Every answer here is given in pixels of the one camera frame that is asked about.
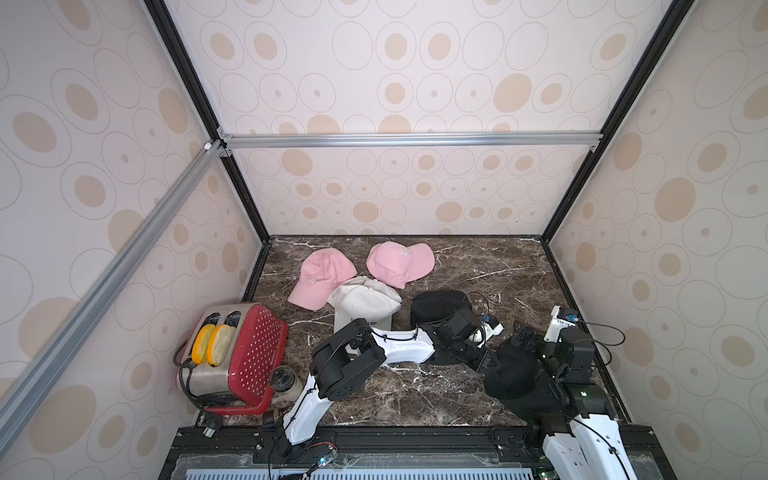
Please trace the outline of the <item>white cap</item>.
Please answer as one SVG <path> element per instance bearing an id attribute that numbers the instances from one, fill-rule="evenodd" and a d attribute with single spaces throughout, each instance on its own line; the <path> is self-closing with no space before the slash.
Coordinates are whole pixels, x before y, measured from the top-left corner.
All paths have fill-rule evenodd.
<path id="1" fill-rule="evenodd" d="M 334 308 L 335 332 L 359 318 L 374 328 L 391 330 L 392 317 L 401 309 L 402 299 L 385 283 L 358 276 L 339 285 L 328 303 Z"/>

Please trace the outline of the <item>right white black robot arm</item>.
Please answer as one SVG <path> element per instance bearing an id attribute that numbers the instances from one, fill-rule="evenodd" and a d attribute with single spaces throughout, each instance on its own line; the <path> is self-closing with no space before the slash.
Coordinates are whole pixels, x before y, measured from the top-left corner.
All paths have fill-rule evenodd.
<path id="1" fill-rule="evenodd" d="M 509 409 L 529 422 L 530 454 L 560 479 L 635 479 L 615 410 L 591 379 L 594 339 L 577 326 L 548 338 L 524 325 L 510 346 L 527 362 Z"/>

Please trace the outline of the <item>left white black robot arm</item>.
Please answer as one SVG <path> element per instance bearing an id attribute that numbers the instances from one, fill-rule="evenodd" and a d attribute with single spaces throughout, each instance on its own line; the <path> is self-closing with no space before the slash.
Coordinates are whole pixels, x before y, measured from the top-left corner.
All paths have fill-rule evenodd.
<path id="1" fill-rule="evenodd" d="M 469 309 L 407 331 L 375 328 L 364 318 L 352 320 L 314 349 L 302 394 L 279 427 L 283 454 L 306 445 L 331 405 L 361 390 L 382 366 L 465 364 L 478 373 L 499 369 L 488 341 L 502 331 L 497 318 Z"/>

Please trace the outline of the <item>pink baseball cap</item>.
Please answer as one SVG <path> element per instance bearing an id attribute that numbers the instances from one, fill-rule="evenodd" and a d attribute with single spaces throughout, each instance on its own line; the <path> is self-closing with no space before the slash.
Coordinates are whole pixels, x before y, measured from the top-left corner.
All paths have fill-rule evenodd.
<path id="1" fill-rule="evenodd" d="M 373 246 L 366 260 L 368 272 L 375 279 L 397 289 L 432 272 L 435 255 L 429 245 L 410 247 L 387 241 Z"/>
<path id="2" fill-rule="evenodd" d="M 317 311 L 327 303 L 330 294 L 339 285 L 356 275 L 356 267 L 341 251 L 335 248 L 314 251 L 303 261 L 298 282 L 288 302 Z"/>

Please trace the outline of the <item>black cap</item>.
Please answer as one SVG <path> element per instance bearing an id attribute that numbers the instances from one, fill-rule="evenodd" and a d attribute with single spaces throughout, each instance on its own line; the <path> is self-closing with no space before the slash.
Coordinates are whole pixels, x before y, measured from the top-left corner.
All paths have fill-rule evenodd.
<path id="1" fill-rule="evenodd" d="M 551 377 L 540 362 L 524 353 L 512 340 L 501 343 L 496 351 L 500 368 L 484 378 L 485 392 L 523 421 L 538 414 L 556 413 L 562 401 L 551 386 Z"/>
<path id="2" fill-rule="evenodd" d="M 457 290 L 423 292 L 412 299 L 410 326 L 423 330 L 428 335 L 429 326 L 447 320 L 454 312 L 461 309 L 473 311 L 471 302 L 463 292 Z"/>

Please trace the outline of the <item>black cap front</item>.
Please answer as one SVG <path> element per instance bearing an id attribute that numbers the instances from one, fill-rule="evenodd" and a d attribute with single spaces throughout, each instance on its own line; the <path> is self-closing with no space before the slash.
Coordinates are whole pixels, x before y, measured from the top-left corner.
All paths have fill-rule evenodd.
<path id="1" fill-rule="evenodd" d="M 485 392 L 523 421 L 538 414 L 556 413 L 562 401 L 551 386 L 551 377 L 540 362 L 524 353 L 512 340 L 501 343 L 496 351 L 500 368 L 484 378 Z"/>

